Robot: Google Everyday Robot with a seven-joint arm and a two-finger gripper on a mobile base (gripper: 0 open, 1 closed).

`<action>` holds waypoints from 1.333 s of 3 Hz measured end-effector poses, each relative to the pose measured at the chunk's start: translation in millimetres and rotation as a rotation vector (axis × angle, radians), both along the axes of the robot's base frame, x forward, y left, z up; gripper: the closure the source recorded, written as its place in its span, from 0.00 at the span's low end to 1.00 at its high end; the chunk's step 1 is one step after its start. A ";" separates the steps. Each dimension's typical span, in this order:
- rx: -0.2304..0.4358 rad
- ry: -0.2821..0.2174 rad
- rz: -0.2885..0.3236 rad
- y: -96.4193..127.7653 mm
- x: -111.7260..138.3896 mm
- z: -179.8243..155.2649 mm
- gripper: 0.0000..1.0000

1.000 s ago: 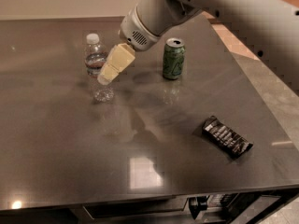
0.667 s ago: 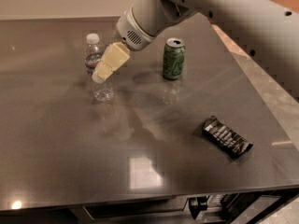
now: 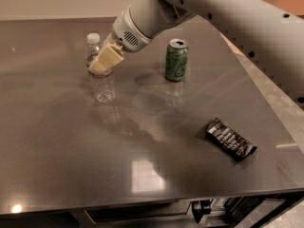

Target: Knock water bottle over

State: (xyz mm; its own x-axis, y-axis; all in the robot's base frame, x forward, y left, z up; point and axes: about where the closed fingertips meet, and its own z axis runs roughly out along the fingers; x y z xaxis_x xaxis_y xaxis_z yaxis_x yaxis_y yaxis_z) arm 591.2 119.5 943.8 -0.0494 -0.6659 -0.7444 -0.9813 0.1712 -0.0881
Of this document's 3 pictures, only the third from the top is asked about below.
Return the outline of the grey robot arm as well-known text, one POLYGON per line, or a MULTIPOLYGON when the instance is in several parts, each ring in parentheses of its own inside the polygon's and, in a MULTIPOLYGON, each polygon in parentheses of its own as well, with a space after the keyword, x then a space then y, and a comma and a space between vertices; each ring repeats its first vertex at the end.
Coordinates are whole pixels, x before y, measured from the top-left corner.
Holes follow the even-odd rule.
POLYGON ((161 32, 200 16, 298 105, 304 101, 304 19, 262 0, 135 0, 88 70, 102 74, 161 32))

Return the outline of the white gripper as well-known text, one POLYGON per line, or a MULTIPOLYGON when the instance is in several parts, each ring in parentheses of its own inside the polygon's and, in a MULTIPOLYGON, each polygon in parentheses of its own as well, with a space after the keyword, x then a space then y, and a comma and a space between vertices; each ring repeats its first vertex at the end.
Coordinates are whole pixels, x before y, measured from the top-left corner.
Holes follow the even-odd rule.
POLYGON ((112 25, 111 32, 104 39, 103 47, 97 60, 93 60, 88 71, 104 74, 109 67, 114 67, 124 59, 126 52, 138 52, 152 42, 145 36, 132 20, 130 8, 122 12, 112 25))

